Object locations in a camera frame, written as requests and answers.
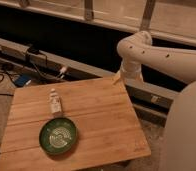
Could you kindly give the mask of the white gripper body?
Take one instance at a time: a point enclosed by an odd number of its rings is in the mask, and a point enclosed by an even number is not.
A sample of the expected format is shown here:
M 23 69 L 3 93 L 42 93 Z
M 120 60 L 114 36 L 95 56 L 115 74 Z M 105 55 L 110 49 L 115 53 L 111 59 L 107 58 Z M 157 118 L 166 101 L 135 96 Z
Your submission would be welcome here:
M 120 72 L 121 76 L 125 79 L 143 80 L 141 64 L 138 62 L 122 61 Z

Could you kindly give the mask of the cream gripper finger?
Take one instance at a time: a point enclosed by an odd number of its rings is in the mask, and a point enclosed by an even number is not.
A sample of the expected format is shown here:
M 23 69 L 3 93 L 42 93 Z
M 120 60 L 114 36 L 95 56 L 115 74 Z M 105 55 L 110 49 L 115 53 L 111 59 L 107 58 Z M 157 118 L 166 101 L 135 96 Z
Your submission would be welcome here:
M 112 79 L 112 81 L 113 81 L 112 84 L 116 84 L 117 82 L 120 81 L 120 79 L 121 79 L 120 74 L 119 73 L 115 74 L 113 79 Z

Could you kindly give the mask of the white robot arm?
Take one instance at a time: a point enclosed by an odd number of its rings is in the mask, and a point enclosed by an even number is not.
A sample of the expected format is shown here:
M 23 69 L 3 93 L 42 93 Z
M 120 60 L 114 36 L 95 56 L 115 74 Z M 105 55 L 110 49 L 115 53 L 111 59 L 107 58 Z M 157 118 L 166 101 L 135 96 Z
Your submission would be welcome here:
M 164 128 L 158 171 L 196 171 L 196 50 L 154 46 L 149 32 L 121 39 L 116 77 L 136 78 L 146 65 L 186 84 L 174 99 Z

